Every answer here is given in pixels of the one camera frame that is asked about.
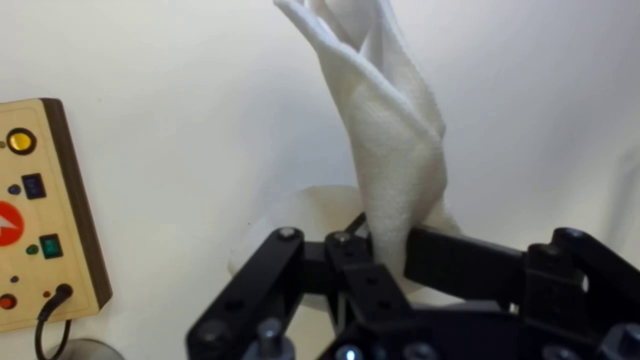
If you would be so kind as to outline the wooden switch box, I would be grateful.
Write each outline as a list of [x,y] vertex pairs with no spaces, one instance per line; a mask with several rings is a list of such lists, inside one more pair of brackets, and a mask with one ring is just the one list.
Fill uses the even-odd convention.
[[64,105],[0,103],[0,333],[34,327],[61,285],[72,294],[51,322],[113,295]]

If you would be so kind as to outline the grey round object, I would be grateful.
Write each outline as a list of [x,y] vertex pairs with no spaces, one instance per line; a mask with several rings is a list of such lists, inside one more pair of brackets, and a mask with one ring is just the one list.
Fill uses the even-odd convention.
[[126,360],[117,349],[90,338],[71,339],[57,360]]

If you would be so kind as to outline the white cloth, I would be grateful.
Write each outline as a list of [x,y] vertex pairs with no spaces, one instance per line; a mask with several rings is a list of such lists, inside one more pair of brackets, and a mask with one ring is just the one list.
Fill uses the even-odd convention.
[[292,221],[321,240],[358,213],[366,216],[374,259],[400,289],[411,228],[448,235],[460,226],[445,203],[446,124],[410,51],[390,0],[273,0],[311,45],[346,130],[357,186],[311,186],[274,203],[231,248],[231,276],[263,243],[269,227]]

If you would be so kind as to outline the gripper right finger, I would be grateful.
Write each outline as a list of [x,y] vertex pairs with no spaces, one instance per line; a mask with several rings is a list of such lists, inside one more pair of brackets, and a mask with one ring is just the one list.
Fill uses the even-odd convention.
[[467,304],[416,310],[431,347],[640,347],[640,269],[587,232],[560,227],[524,251],[414,228],[404,275]]

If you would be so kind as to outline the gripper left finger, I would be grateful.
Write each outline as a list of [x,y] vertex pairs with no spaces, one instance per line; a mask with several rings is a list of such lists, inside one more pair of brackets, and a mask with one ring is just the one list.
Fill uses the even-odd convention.
[[273,231],[196,321],[189,360],[277,360],[303,296],[327,300],[335,338],[316,360],[391,360],[412,338],[412,309],[387,268],[373,260],[364,214],[322,242],[295,227]]

